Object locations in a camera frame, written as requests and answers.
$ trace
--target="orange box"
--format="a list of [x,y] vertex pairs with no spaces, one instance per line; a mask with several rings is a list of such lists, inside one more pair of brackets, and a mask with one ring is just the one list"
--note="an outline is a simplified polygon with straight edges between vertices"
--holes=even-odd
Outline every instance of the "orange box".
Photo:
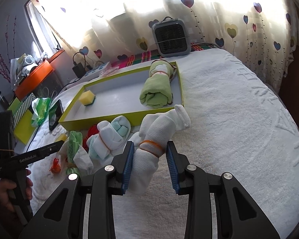
[[53,67],[45,60],[17,87],[15,90],[17,98],[23,100],[53,71]]

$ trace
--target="sleeve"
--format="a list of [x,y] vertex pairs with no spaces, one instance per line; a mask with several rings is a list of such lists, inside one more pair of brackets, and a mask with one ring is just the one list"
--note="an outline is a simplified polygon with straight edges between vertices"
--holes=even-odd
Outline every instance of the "sleeve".
[[18,239],[23,225],[19,221],[16,213],[10,212],[6,207],[0,204],[0,223],[12,238]]

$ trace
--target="blue gripper pad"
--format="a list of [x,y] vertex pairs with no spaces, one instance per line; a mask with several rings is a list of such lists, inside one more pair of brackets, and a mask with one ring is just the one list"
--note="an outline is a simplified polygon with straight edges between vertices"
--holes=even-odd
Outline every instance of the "blue gripper pad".
[[131,177],[132,166],[133,166],[134,151],[135,151],[134,143],[132,143],[128,151],[128,156],[126,158],[126,162],[123,170],[123,182],[122,182],[123,194],[125,194],[125,191],[128,189],[129,179]]
[[173,189],[175,190],[176,194],[178,194],[179,193],[178,171],[169,145],[167,145],[166,160],[167,160],[168,169],[171,176],[171,184],[173,185]]

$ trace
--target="portable heater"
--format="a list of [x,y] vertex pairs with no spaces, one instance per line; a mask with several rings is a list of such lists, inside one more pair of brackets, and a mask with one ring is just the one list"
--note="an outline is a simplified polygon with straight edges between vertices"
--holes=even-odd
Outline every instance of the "portable heater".
[[166,17],[152,26],[158,52],[162,57],[187,55],[191,51],[189,35],[184,21]]

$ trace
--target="red heart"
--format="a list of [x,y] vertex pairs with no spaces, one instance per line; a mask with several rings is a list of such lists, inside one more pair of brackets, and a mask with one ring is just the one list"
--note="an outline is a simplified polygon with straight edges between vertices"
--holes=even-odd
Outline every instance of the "red heart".
[[102,57],[102,51],[100,49],[98,49],[97,51],[94,51],[94,53],[96,54],[96,56],[98,58],[101,58]]

